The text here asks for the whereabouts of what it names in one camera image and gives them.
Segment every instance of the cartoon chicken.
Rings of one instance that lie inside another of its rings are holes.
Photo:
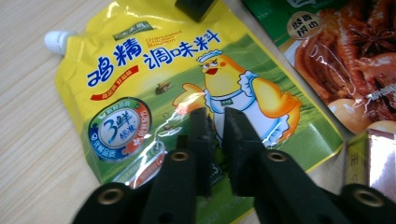
[[[188,114],[206,105],[213,113],[217,139],[222,142],[224,108],[242,111],[266,147],[289,137],[300,118],[300,100],[281,92],[273,82],[246,70],[221,50],[212,50],[197,59],[205,75],[205,89],[185,83],[185,92],[173,102],[177,113]]]

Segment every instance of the brand logo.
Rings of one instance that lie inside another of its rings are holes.
[[[122,161],[139,151],[151,128],[148,106],[132,97],[102,109],[90,122],[92,150],[102,161]]]

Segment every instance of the wooden table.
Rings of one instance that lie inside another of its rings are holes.
[[[284,61],[240,1],[226,2]],[[49,52],[43,39],[51,30],[82,32],[88,20],[109,3],[0,3],[0,223],[70,223],[99,186],[55,90],[54,76],[62,57]],[[331,178],[315,171],[312,175],[318,182]],[[338,186],[332,183],[329,188]],[[242,222],[257,220],[250,216]]]

